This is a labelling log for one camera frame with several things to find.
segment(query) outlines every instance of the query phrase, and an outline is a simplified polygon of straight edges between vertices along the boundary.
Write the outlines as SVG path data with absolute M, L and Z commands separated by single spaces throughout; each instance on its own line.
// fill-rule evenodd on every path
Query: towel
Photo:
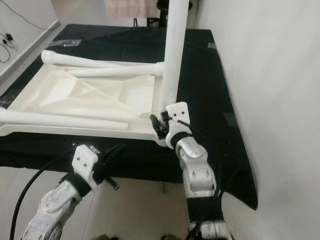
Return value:
M 105 0 L 109 18 L 158 18 L 157 0 Z

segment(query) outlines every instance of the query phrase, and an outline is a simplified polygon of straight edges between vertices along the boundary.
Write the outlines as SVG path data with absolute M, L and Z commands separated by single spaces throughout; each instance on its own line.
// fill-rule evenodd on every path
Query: black cloth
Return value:
M 166 28 L 69 24 L 54 40 L 68 39 L 82 39 L 82 42 L 79 46 L 48 49 L 95 60 L 156 63 L 164 61 Z M 38 57 L 21 74 L 0 97 L 3 107 L 10 105 L 42 65 Z M 209 163 L 222 187 L 256 209 L 253 173 L 210 30 L 186 30 L 177 93 L 177 102 L 181 101 L 188 104 L 194 136 L 207 149 Z M 104 147 L 126 144 L 127 150 L 121 157 L 108 163 L 111 177 L 182 182 L 174 151 L 148 140 L 15 132 L 0 138 L 0 166 L 39 169 L 72 143 Z M 65 159 L 50 170 L 68 172 L 71 161 Z

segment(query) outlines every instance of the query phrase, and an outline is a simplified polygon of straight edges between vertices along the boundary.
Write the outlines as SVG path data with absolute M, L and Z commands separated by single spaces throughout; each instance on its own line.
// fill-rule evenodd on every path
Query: table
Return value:
M 69 24 L 54 41 L 70 39 L 82 41 L 79 46 L 56 45 L 47 49 L 95 60 L 156 63 L 164 61 L 166 28 Z M 0 97 L 0 102 L 9 100 L 3 107 L 10 105 L 42 65 L 38 56 Z M 220 176 L 222 187 L 256 209 L 253 173 L 210 30 L 186 30 L 177 94 L 177 102 L 180 101 L 188 103 L 195 139 L 207 149 L 209 163 Z M 126 144 L 121 157 L 108 163 L 112 177 L 182 182 L 174 151 L 148 140 L 15 132 L 0 138 L 0 166 L 39 169 L 72 143 L 104 147 Z M 66 157 L 49 170 L 68 172 L 71 161 Z

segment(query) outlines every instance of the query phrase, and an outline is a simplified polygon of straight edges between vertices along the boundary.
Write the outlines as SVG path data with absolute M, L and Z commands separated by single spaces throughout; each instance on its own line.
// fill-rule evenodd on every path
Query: white tube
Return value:
M 160 111 L 165 111 L 167 105 L 177 101 L 188 8 L 189 0 L 169 1 Z
M 50 50 L 43 50 L 41 53 L 41 59 L 44 64 L 59 64 L 59 65 L 67 65 L 67 66 L 75 66 L 75 67 L 83 67 L 83 68 L 119 68 L 122 65 L 92 60 L 77 56 L 69 56 L 60 53 L 56 53 Z
M 128 129 L 128 123 L 57 114 L 11 111 L 0 107 L 0 125 L 38 125 L 51 127 L 119 130 Z
M 69 74 L 81 77 L 107 77 L 107 76 L 124 76 L 124 75 L 156 75 L 162 76 L 164 63 L 157 62 L 155 64 L 110 67 L 110 68 L 92 68 L 84 70 L 67 71 Z

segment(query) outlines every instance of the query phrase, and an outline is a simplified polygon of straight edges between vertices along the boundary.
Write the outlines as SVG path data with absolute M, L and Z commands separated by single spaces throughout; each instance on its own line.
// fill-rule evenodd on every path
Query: black tablecloth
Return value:
M 81 39 L 79 46 L 48 49 L 95 60 L 156 63 L 164 61 L 166 28 L 67 25 L 54 39 Z M 0 97 L 7 108 L 43 65 L 38 57 Z M 185 34 L 177 102 L 188 103 L 196 140 L 206 147 L 208 159 L 222 187 L 253 209 L 258 199 L 246 149 L 237 126 L 222 64 L 209 30 L 188 29 Z M 72 143 L 124 143 L 120 159 L 108 163 L 109 174 L 153 181 L 182 182 L 173 150 L 153 141 L 15 132 L 0 138 L 0 166 L 39 169 L 61 155 Z M 69 171 L 71 158 L 49 170 Z

